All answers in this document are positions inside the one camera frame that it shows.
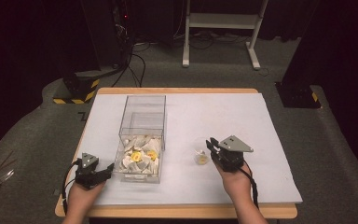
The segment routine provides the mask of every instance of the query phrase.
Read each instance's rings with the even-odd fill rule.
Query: gray carpet floor
[[[252,68],[243,44],[215,41],[207,49],[196,49],[205,43],[194,40],[188,68],[182,67],[182,48],[144,44],[136,46],[134,53],[145,59],[143,87],[255,88],[263,93],[304,200],[297,205],[297,218],[281,223],[358,223],[358,161],[338,127],[324,90],[311,86],[323,108],[285,108],[274,86],[282,80],[298,40],[257,40],[255,50],[262,65],[259,71]],[[142,74],[143,63],[138,58],[132,58],[130,67],[138,77]],[[102,78],[98,88],[110,87],[117,78]],[[48,84],[41,92],[43,104],[24,116],[0,142],[0,164],[9,155],[7,161],[15,160],[0,172],[15,171],[0,188],[0,223],[62,222],[54,208],[86,123],[82,113],[88,115],[92,101],[55,105],[52,97],[61,82]],[[135,87],[130,70],[116,86]]]

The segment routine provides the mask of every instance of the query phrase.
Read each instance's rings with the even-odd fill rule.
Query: wire
[[[182,0],[182,10],[181,10],[182,12],[181,12],[181,15],[180,15],[180,21],[179,21],[178,29],[176,30],[175,34],[173,35],[173,38],[175,38],[176,35],[179,33],[180,27],[182,25],[184,10],[185,10],[185,0]]]
[[[226,37],[226,36],[219,36],[219,37],[217,37],[215,40],[216,40],[216,42],[219,42],[219,43],[222,43],[222,44],[237,44],[237,43],[240,43],[240,42],[246,42],[249,38],[250,38],[250,36],[240,36],[240,35],[236,35],[235,37],[234,36],[232,36],[232,37],[234,37],[234,39],[233,40],[220,40],[219,38],[221,38],[221,37]]]
[[[206,47],[203,47],[203,48],[196,47],[195,45],[189,44],[189,46],[191,48],[193,48],[193,49],[208,49],[214,43],[214,38],[210,34],[207,34],[207,35],[195,35],[195,36],[197,37],[196,39],[198,39],[200,41],[210,41],[210,43]]]
[[[177,35],[177,36],[174,36],[173,37],[173,40],[178,40],[178,39],[182,39],[185,37],[185,34],[182,34],[182,35]]]
[[[132,56],[135,56],[135,57],[141,59],[141,60],[142,60],[142,63],[144,64],[144,70],[142,71],[141,81],[139,82],[139,87],[142,87],[142,83],[143,83],[143,81],[144,81],[144,76],[145,76],[146,63],[145,63],[145,60],[144,60],[141,56],[139,56],[139,55],[137,55],[137,54],[132,54]]]
[[[150,43],[150,42],[145,42],[145,43],[135,44],[135,46],[141,46],[141,45],[147,45],[147,47],[146,47],[145,49],[137,49],[137,50],[134,50],[133,52],[141,52],[141,51],[145,51],[145,50],[147,50],[147,49],[150,49],[151,43]]]
[[[125,32],[125,35],[124,36],[127,36],[127,29],[124,28],[123,26],[119,25],[119,24],[116,24],[116,27],[118,27],[119,31],[117,31],[117,37],[118,39],[120,39],[121,35],[123,34],[123,31]]]
[[[130,63],[132,61],[132,56],[135,56],[139,59],[142,60],[142,63],[144,64],[144,69],[142,71],[142,75],[141,75],[141,79],[139,79],[136,75],[135,75],[135,72],[130,68]],[[131,71],[131,75],[132,75],[132,78],[134,79],[134,82],[135,82],[135,86],[138,87],[137,83],[139,83],[139,87],[142,87],[143,85],[143,81],[144,81],[144,77],[145,77],[145,69],[146,69],[146,63],[145,63],[145,60],[137,55],[137,54],[133,54],[131,53],[130,54],[130,58],[127,60],[126,62],[126,65],[125,65],[125,68],[123,69],[123,71],[121,72],[121,74],[118,76],[117,80],[115,81],[115,83],[112,84],[111,87],[115,87],[116,84],[120,81],[121,77],[124,75],[124,73],[127,71],[127,69],[130,69]]]
[[[253,173],[252,173],[251,168],[249,167],[250,174],[246,173],[246,171],[242,170],[242,168],[238,168],[238,170],[241,171],[242,173],[244,173],[244,174],[249,178],[249,180],[251,181],[254,204],[255,204],[255,206],[258,208],[258,200],[257,200],[258,191],[257,191],[257,184],[255,183],[255,180],[252,178]]]
[[[200,13],[203,12],[203,9],[204,9],[203,7],[204,7],[204,5],[205,5],[205,0],[202,1],[202,5],[201,5],[201,8],[200,8]]]
[[[65,185],[65,189],[68,188],[68,186],[69,186],[72,182],[74,182],[74,181],[75,181],[74,179],[72,179],[71,181],[69,181],[69,182]]]
[[[69,175],[69,172],[71,171],[72,167],[74,167],[74,165],[78,165],[80,162],[81,162],[81,159],[77,159],[76,161],[72,162],[72,164],[69,166],[68,170],[66,171],[65,176],[63,177],[61,195],[62,195],[63,212],[65,214],[66,214],[66,211],[68,210],[68,202],[66,201],[67,185],[65,185],[66,177]]]

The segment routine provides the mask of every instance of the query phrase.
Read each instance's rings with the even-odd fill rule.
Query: black curtain
[[[302,37],[312,18],[318,0],[269,0],[259,37],[282,41]]]
[[[42,103],[43,88],[60,78],[47,53],[45,22],[40,1],[0,0],[0,140]]]
[[[282,85],[322,86],[358,159],[358,1],[320,0]]]

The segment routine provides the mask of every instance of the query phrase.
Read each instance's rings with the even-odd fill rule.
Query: white paper sheet
[[[121,182],[113,174],[96,204],[231,203],[210,161],[194,162],[205,140],[236,135],[255,152],[244,153],[260,203],[301,203],[281,142],[261,93],[185,93],[167,96],[166,150],[160,184]],[[100,158],[97,170],[115,160],[127,94],[97,94],[77,157]]]

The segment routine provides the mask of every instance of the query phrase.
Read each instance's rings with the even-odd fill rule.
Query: small yellow object
[[[132,161],[140,161],[141,160],[141,152],[132,152],[131,154],[131,160]]]
[[[157,157],[157,152],[154,150],[150,150],[150,151],[147,151],[146,155],[149,156],[152,159],[152,161],[154,161]]]
[[[197,157],[197,164],[198,165],[205,165],[208,162],[208,157],[205,155],[199,155]]]
[[[203,150],[196,150],[194,161],[198,165],[205,165],[209,161],[209,157],[205,155],[205,152]]]

